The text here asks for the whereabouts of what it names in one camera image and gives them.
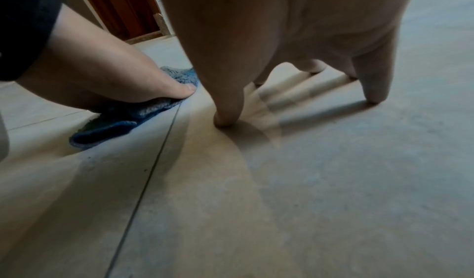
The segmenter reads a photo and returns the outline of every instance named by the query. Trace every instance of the gray floor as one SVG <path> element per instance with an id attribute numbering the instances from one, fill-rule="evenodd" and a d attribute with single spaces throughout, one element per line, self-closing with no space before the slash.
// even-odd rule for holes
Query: gray floor
<path id="1" fill-rule="evenodd" d="M 176 39 L 137 45 L 187 67 Z M 389 100 L 279 66 L 86 152 L 91 114 L 0 88 L 0 277 L 474 277 L 474 0 L 413 0 Z"/>

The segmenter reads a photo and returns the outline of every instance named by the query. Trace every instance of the blue rag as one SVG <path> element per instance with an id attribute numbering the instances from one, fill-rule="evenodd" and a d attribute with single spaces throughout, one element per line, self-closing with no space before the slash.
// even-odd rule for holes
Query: blue rag
<path id="1" fill-rule="evenodd" d="M 198 86 L 196 72 L 191 69 L 161 68 L 180 83 L 192 83 Z M 161 112 L 180 104 L 183 100 L 157 98 L 143 103 L 119 103 L 110 107 L 97 118 L 89 121 L 83 128 L 69 138 L 76 148 L 89 149 L 112 138 L 128 134 Z"/>

